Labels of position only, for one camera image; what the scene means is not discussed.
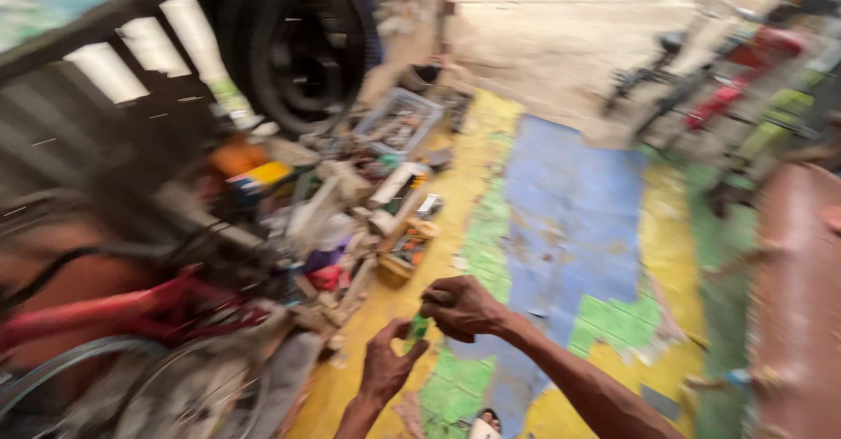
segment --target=hand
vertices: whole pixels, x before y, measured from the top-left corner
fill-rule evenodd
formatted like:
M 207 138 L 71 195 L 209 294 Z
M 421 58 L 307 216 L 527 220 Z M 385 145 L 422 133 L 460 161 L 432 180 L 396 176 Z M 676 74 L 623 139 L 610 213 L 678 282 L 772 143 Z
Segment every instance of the hand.
M 429 348 L 429 342 L 420 340 L 405 356 L 397 357 L 391 349 L 391 340 L 405 339 L 410 324 L 410 319 L 394 319 L 368 341 L 359 395 L 372 400 L 380 409 L 403 388 L 415 362 Z
M 453 294 L 453 302 L 444 306 L 433 290 Z M 445 336 L 473 343 L 476 334 L 496 334 L 510 314 L 508 308 L 494 299 L 473 275 L 440 278 L 426 288 L 420 297 L 420 315 L 432 317 Z

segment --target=red bicycle frame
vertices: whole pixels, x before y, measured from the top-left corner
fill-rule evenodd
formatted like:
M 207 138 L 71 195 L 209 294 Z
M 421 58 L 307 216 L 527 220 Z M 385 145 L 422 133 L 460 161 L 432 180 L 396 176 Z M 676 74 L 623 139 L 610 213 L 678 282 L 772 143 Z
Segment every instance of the red bicycle frame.
M 0 326 L 0 353 L 31 340 L 101 323 L 119 324 L 139 336 L 180 343 L 257 326 L 269 313 L 249 307 L 236 294 L 200 282 L 198 266 L 184 268 L 172 280 L 144 291 L 65 304 L 14 315 Z M 196 326 L 187 316 L 189 301 L 213 302 L 216 310 L 234 308 L 240 319 L 219 326 Z
M 806 47 L 807 34 L 803 31 L 782 30 L 769 26 L 761 27 L 751 42 L 737 46 L 727 61 L 741 64 L 749 69 L 730 82 L 716 89 L 712 96 L 690 111 L 684 123 L 690 132 L 707 130 L 710 119 L 716 115 L 727 115 L 730 106 L 744 96 L 744 90 L 751 83 L 784 60 L 795 57 Z

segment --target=bicycle seat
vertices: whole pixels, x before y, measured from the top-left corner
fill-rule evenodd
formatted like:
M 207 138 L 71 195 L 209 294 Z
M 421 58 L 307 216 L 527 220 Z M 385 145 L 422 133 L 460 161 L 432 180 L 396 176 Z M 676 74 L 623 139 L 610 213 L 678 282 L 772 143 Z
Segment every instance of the bicycle seat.
M 660 32 L 657 34 L 657 40 L 660 42 L 660 47 L 664 51 L 677 54 L 686 41 L 686 33 L 683 31 Z

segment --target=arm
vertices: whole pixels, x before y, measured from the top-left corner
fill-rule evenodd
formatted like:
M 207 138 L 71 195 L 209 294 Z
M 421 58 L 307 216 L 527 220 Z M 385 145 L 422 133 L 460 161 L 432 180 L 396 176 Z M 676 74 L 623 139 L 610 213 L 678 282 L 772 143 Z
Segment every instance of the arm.
M 433 290 L 453 294 L 451 305 L 441 305 L 442 298 Z M 600 439 L 683 439 L 643 399 L 547 339 L 528 319 L 496 301 L 473 276 L 437 280 L 423 299 L 421 314 L 435 318 L 445 335 L 473 342 L 475 334 L 492 334 L 522 350 L 558 385 Z
M 347 404 L 334 439 L 364 439 L 385 405 L 405 385 L 415 362 L 429 348 L 429 342 L 421 340 L 405 356 L 394 354 L 391 340 L 405 339 L 409 324 L 409 319 L 394 319 L 368 341 L 359 394 Z
M 335 439 L 363 439 L 383 407 L 373 398 L 358 395 L 347 404 Z
M 643 399 L 547 339 L 523 316 L 509 312 L 499 326 L 499 337 L 529 356 L 601 439 L 683 439 Z

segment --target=green bottle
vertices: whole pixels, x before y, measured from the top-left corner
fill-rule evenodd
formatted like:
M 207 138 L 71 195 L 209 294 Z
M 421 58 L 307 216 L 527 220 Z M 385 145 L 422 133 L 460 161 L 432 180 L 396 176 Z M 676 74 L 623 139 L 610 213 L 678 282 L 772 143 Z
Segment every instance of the green bottle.
M 421 313 L 412 318 L 412 324 L 409 325 L 409 334 L 406 336 L 406 341 L 403 343 L 403 353 L 411 350 L 415 342 L 421 340 L 426 336 L 426 330 L 429 328 L 429 318 L 421 316 Z

